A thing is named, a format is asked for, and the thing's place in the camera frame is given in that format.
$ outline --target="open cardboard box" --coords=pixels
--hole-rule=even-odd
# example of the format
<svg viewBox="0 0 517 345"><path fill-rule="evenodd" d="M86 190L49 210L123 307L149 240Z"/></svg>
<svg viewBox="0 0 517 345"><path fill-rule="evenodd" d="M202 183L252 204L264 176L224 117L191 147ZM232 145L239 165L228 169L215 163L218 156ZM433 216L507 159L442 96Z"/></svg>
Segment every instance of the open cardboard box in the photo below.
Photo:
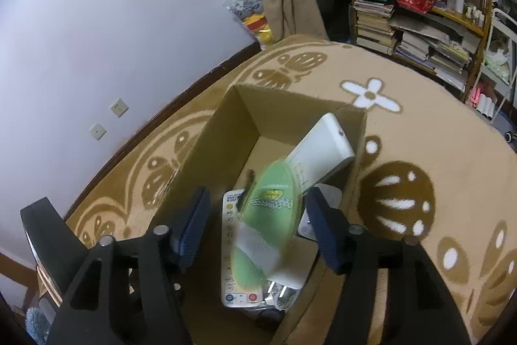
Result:
<svg viewBox="0 0 517 345"><path fill-rule="evenodd" d="M272 161L287 156L325 113L332 112L356 154L355 160L325 183L343 191L340 209L347 211L357 184L364 150L366 114L338 101L251 85L235 85L210 118L179 173L162 197L151 226L168 223L173 212L189 203L198 186L210 191L213 215L194 265L180 283L185 291L183 315L197 345L281 345L309 307L325 272L317 260L306 285L275 333L258 328L220 296L221 201L224 193L242 188L246 172L258 175Z"/></svg>

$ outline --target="wall switch plate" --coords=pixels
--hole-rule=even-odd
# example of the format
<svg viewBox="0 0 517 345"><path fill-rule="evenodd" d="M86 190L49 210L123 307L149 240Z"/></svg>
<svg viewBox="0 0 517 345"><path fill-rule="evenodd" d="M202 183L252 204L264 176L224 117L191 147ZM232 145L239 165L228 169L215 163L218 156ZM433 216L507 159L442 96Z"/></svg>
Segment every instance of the wall switch plate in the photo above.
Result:
<svg viewBox="0 0 517 345"><path fill-rule="evenodd" d="M122 99L118 99L110 106L110 110L118 117L122 116L128 108L129 107L122 101Z"/></svg>
<svg viewBox="0 0 517 345"><path fill-rule="evenodd" d="M90 135L93 136L96 140L102 138L104 133L106 133L106 129L99 124L94 124L90 129Z"/></svg>

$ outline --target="white metal cart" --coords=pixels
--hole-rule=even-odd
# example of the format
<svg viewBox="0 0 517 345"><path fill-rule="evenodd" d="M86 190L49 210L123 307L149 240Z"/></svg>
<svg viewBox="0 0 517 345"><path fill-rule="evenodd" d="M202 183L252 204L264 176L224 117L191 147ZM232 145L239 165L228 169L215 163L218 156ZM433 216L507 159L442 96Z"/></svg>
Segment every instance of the white metal cart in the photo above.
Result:
<svg viewBox="0 0 517 345"><path fill-rule="evenodd" d="M490 24L490 31L489 31L488 40L487 40L487 47L485 48L485 51L483 54L483 63L481 64L481 68L479 69L479 73L476 78L476 82L474 83L474 87L472 88L472 90L476 89L476 87L479 83L479 79L481 78L482 74L486 75L488 78L490 78L493 82L496 83L495 90L502 95L502 100L501 100L499 107L497 108L497 112L494 113L494 115L490 121L491 124L494 122L494 118L501 111L502 105L505 104L506 99L510 96L510 94L512 92L512 88L515 85L515 79L517 77L517 70L513 69L511 67L511 65L510 65L509 82L506 82L501 77L499 77L494 72L492 72L489 68L487 68L487 66L484 64L485 58L487 57L487 53L489 52L490 42L492 41L494 27L497 28L503 34L505 34L505 36L508 37L508 39L517 43L517 34L513 30L511 30L508 26L506 26L501 21L501 19L498 17L498 15L503 16L504 18L506 18L506 20L511 21L517 27L517 21L515 21L512 17L510 17L504 11L501 11L498 8L494 8L494 10L492 11L492 20L491 20L492 22Z"/></svg>

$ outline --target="bolt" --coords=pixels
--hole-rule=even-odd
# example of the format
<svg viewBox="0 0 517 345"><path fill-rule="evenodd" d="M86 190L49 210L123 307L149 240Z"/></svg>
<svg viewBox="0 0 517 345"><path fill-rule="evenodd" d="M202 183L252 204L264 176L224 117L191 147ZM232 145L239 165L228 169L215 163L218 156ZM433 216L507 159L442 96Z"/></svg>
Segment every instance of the bolt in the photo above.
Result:
<svg viewBox="0 0 517 345"><path fill-rule="evenodd" d="M153 228L153 233L155 233L157 236L162 236L164 234L167 234L167 232L169 231L169 227L167 227L166 225L157 225L156 227Z"/></svg>
<svg viewBox="0 0 517 345"><path fill-rule="evenodd" d="M114 238L112 236L102 236L99 239L99 244L103 247L108 246L109 244L113 243Z"/></svg>
<svg viewBox="0 0 517 345"><path fill-rule="evenodd" d="M408 246L416 246L418 244L418 238L415 236L404 236L403 240Z"/></svg>
<svg viewBox="0 0 517 345"><path fill-rule="evenodd" d="M355 236L360 236L362 233L364 233L364 228L358 224L352 224L350 227L348 227L348 232Z"/></svg>

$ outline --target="brown blanket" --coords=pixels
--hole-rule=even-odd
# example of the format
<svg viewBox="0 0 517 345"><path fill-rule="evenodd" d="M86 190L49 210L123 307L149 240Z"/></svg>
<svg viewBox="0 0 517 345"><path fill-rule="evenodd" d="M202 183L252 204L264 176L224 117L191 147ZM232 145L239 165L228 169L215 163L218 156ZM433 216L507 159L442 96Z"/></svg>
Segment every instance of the brown blanket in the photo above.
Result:
<svg viewBox="0 0 517 345"><path fill-rule="evenodd" d="M479 340L517 286L515 154L435 82L359 47L292 36L219 80L154 130L79 206L67 223L84 244L144 233L165 184L236 82L368 111L366 159L349 219L387 238L419 237L472 341ZM322 343L341 282L327 271L288 344ZM378 292L371 343L381 333L385 273Z"/></svg>

